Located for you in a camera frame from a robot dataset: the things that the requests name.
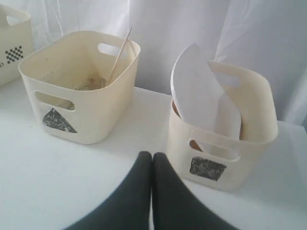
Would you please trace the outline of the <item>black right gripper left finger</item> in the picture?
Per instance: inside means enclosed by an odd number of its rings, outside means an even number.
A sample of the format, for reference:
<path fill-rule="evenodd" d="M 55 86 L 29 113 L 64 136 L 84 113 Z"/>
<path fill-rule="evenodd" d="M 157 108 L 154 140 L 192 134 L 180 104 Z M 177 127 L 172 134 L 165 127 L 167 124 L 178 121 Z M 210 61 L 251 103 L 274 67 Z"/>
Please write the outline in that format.
<path fill-rule="evenodd" d="M 148 230 L 151 205 L 152 155 L 139 152 L 129 173 L 96 209 L 68 230 Z"/>

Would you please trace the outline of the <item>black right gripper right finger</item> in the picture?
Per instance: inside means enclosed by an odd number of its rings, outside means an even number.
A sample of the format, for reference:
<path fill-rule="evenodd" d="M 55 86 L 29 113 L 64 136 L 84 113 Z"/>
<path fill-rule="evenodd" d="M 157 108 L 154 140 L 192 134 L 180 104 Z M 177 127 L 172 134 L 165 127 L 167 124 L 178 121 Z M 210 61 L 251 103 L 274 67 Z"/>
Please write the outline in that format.
<path fill-rule="evenodd" d="M 156 230 L 235 230 L 184 185 L 167 156 L 153 156 L 153 225 Z"/>

